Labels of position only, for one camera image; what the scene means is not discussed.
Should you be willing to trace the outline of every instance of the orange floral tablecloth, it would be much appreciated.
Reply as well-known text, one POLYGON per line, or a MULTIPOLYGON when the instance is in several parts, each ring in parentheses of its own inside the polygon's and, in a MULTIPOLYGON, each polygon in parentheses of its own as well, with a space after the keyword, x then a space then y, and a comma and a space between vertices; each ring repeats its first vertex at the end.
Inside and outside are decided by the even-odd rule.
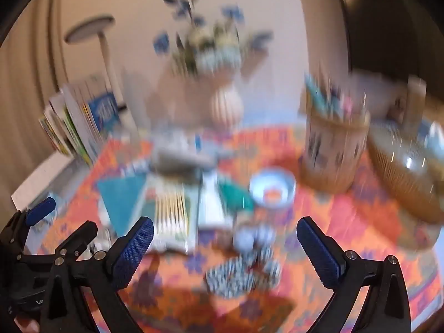
MULTIPOLYGON (((220 165, 223 172, 241 184, 247 185, 251 174, 270 165, 283 166, 298 176, 305 141, 303 128, 246 130, 218 138, 227 147, 248 148, 248 157, 240 156, 220 165)), ((53 253, 85 220, 100 226, 95 183, 118 176, 122 166, 149 152, 148 142, 110 140, 66 215, 50 228, 41 253, 53 253)), ((307 215, 344 250, 353 249, 361 257, 375 260, 396 255, 407 284, 412 320, 432 302, 437 308, 442 305, 443 284, 430 249, 439 228, 415 221, 387 196, 372 171, 367 153, 347 194, 332 196, 299 185, 291 209, 256 212, 257 219, 267 220, 277 229, 275 254, 283 272, 275 290, 266 294, 254 292, 236 300, 209 296, 203 273, 226 260, 226 256, 212 248, 215 233, 207 231, 200 233, 193 255, 146 255, 121 297, 144 332, 306 332, 331 296, 296 237, 296 223, 307 215)), ((362 289, 343 331, 351 331, 365 294, 366 289, 362 289)), ((107 331, 97 310, 93 316, 99 327, 107 331)))

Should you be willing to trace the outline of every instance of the curtain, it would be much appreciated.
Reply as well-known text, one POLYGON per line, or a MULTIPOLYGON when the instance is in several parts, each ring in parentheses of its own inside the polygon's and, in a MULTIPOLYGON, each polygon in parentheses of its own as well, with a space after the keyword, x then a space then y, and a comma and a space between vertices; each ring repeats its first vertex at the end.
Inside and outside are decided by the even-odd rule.
POLYGON ((32 0, 0 47, 0 229, 11 194, 53 152, 39 118, 67 81, 61 44, 60 0, 32 0))

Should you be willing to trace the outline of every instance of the basket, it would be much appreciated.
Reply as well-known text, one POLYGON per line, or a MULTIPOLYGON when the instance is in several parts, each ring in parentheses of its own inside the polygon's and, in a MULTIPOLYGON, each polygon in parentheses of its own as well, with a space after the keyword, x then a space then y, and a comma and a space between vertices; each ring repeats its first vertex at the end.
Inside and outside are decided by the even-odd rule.
POLYGON ((393 125, 373 125, 368 149, 384 187, 403 208, 427 223, 444 224, 444 212, 430 174, 433 159, 416 139, 405 136, 393 125))
POLYGON ((353 183, 365 150, 370 114, 341 122, 308 109, 306 148, 301 177, 306 185, 327 193, 344 193, 353 183))

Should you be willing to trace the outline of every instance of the metal bolt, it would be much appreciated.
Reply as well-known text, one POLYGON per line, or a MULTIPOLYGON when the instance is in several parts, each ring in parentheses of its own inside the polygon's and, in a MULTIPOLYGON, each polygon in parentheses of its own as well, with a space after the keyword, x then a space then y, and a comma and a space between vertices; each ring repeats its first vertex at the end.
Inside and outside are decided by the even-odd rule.
POLYGON ((396 259, 396 257, 394 255, 389 255, 388 261, 392 264, 398 264, 398 260, 396 259))
POLYGON ((103 258, 106 257, 106 255, 107 255, 106 252, 104 252, 103 250, 99 250, 98 252, 96 252, 96 253, 94 254, 94 259, 96 259, 96 260, 102 260, 103 258))
POLYGON ((58 257, 55 261, 54 264, 56 266, 61 266, 63 263, 65 262, 65 260, 62 257, 58 257))
POLYGON ((351 260, 355 260, 358 258, 358 253, 353 250, 347 250, 345 253, 346 257, 351 260))

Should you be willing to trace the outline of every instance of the white round vase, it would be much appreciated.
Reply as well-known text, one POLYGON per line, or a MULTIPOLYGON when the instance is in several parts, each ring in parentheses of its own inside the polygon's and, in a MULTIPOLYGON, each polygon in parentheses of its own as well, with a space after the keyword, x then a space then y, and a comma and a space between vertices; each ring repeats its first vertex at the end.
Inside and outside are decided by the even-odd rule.
POLYGON ((230 130, 240 124, 244 116, 244 104, 234 84, 217 90, 210 102, 210 112, 216 128, 230 130))

